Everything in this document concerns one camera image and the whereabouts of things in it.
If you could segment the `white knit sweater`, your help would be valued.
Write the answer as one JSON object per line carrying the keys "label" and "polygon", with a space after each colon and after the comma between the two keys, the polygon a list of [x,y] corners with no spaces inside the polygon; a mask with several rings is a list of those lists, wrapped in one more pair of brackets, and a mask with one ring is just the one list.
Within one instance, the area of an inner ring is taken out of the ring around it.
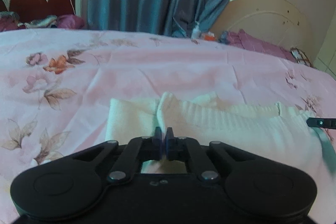
{"label": "white knit sweater", "polygon": [[269,106],[231,105],[209,93],[190,101],[166,92],[161,98],[111,99],[106,140],[127,143],[172,128],[202,144],[218,140],[256,155],[316,172],[325,165],[335,173],[335,151],[320,128],[310,128],[309,109],[276,102]]}

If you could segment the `pink floral bed sheet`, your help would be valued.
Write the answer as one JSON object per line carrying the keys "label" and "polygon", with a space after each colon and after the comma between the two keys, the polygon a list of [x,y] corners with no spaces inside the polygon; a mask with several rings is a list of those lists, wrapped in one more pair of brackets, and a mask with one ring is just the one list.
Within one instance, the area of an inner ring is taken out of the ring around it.
{"label": "pink floral bed sheet", "polygon": [[[145,33],[3,32],[1,223],[18,216],[10,197],[18,174],[106,141],[111,99],[166,92],[183,101],[215,93],[231,105],[280,102],[335,117],[335,80],[280,57]],[[325,165],[306,173],[318,189],[310,217],[335,223],[335,173]]]}

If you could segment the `orange small box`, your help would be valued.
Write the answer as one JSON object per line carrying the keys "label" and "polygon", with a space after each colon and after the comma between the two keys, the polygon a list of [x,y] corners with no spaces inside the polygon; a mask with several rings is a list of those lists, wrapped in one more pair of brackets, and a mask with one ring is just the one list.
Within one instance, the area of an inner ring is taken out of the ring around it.
{"label": "orange small box", "polygon": [[204,32],[201,34],[201,39],[206,41],[216,41],[217,38],[212,32]]}

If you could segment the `white lotion bottle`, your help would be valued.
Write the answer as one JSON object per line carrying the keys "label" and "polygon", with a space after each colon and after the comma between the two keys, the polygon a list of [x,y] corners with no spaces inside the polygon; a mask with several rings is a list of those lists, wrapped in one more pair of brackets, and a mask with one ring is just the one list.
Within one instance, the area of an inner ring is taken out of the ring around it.
{"label": "white lotion bottle", "polygon": [[201,29],[199,27],[199,22],[195,22],[195,26],[191,33],[191,39],[198,39],[201,36]]}

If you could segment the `cream round headboard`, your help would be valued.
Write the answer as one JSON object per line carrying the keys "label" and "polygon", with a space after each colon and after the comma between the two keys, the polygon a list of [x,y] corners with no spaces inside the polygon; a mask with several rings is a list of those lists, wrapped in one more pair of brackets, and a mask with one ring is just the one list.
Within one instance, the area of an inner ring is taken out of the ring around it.
{"label": "cream round headboard", "polygon": [[210,32],[219,38],[239,30],[287,50],[298,48],[310,61],[316,56],[309,19],[288,0],[230,0]]}

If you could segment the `purple pillow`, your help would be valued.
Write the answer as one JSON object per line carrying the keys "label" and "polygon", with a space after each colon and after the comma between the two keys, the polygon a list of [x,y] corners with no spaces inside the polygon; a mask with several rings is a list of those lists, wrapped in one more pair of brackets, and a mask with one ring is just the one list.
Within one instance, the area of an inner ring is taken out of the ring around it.
{"label": "purple pillow", "polygon": [[221,34],[219,42],[248,51],[280,57],[294,63],[297,62],[290,51],[264,40],[254,38],[244,30],[239,30],[238,32],[224,31]]}

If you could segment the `blue purple bedding pile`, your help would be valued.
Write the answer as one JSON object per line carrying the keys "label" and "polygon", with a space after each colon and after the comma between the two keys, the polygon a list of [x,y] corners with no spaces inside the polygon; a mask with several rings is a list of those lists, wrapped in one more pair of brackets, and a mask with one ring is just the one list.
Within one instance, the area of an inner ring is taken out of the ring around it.
{"label": "blue purple bedding pile", "polygon": [[49,15],[44,19],[21,22],[16,12],[1,11],[1,32],[30,28],[82,29],[84,20],[76,15]]}

